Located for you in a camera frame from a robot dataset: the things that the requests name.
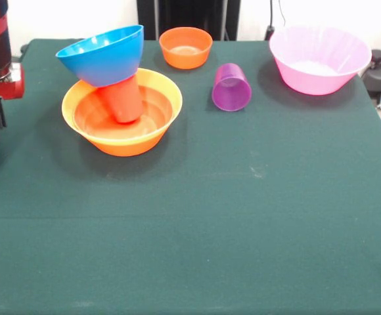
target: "table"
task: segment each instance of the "table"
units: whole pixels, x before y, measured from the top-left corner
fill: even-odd
[[[381,123],[358,77],[307,96],[267,43],[216,42],[170,77],[183,109],[137,157],[98,151],[64,122],[76,78],[34,40],[26,93],[0,132],[0,314],[381,314]],[[217,67],[253,88],[219,111]]]

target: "plastic bowl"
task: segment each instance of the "plastic bowl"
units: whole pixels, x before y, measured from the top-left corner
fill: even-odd
[[[160,36],[166,62],[175,68],[193,69],[207,61],[212,37],[199,28],[172,28]]]
[[[364,41],[337,28],[283,28],[273,34],[269,47],[284,82],[309,95],[337,91],[371,60]]]
[[[182,94],[168,77],[138,69],[137,81],[144,114],[129,124],[119,124],[90,84],[79,81],[62,101],[66,123],[101,151],[113,156],[136,156],[153,148],[179,115]]]
[[[74,43],[56,57],[81,80],[105,87],[137,72],[143,47],[144,27],[134,25]]]

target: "cup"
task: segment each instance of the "cup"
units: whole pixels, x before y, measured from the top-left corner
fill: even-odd
[[[122,82],[100,87],[97,94],[118,123],[130,123],[144,112],[143,100],[135,75]]]
[[[242,69],[236,64],[223,64],[215,74],[212,100],[220,109],[235,112],[244,108],[252,97],[252,89]]]

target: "orange bowl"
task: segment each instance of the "orange bowl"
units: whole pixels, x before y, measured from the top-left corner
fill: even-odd
[[[175,68],[193,69],[207,61],[212,37],[199,28],[172,28],[159,40],[166,62]]]
[[[152,149],[182,108],[182,94],[168,77],[148,69],[137,71],[144,114],[131,123],[118,123],[97,88],[79,81],[62,101],[66,123],[101,151],[136,156]]]

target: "stacked bowl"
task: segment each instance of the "stacked bowl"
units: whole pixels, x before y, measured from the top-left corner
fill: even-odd
[[[143,26],[134,25],[84,39],[56,54],[80,78],[62,101],[65,121],[107,154],[148,151],[181,110],[177,85],[139,68],[143,46]]]

